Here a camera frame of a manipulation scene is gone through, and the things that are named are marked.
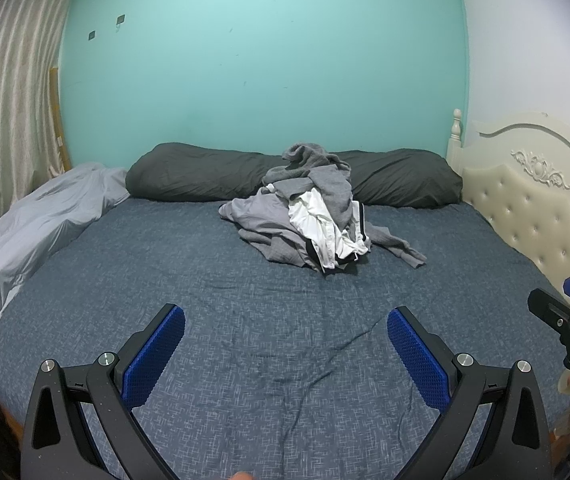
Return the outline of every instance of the silver screw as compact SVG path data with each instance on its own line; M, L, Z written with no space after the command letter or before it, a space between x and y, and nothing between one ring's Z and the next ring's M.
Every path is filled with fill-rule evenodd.
M116 356L111 352L105 352L98 358L98 364L102 366L109 366L114 362Z
M460 354L456 359L463 366L471 366L474 364L474 358L469 354Z
M47 361L43 361L43 364L40 365L40 369L43 370L44 372L50 372L54 369L54 366L56 366L54 360L47 359Z
M518 361L516 366L521 372L527 373L531 371L531 364L529 364L527 361Z

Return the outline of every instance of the wooden bed frame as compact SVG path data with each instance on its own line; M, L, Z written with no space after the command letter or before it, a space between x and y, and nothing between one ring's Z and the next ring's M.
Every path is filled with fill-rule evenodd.
M570 127L544 112L473 121L479 135L463 147L460 119L455 110L447 162L463 177L463 200L562 293L570 276Z

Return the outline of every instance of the teal wall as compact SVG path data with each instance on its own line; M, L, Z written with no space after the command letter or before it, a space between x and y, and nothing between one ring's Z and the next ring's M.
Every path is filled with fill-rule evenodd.
M466 107L465 34L462 0L72 0L72 161L130 166L172 140L444 155Z

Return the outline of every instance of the tufted upholstery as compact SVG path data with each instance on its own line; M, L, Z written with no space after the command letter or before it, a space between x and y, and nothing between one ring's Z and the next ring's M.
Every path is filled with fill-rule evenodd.
M473 205L505 242L532 260L561 292L562 282L570 276L568 193L523 178L505 164L463 171L463 200Z

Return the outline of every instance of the mattress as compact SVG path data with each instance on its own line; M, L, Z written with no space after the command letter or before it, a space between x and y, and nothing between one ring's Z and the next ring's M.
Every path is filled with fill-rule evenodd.
M238 470L260 480L393 478L438 415L386 337L386 314L399 305L482 364L530 361L548 420L568 404L556 391L563 347L527 311L533 288L553 289L471 206L367 207L367 220L409 240L427 265L373 247L348 272L323 276L264 260L219 205L129 198L25 283L0 319L0 402L17 420L44 359L92 362L167 302L185 310L186 334L134 414L182 480Z

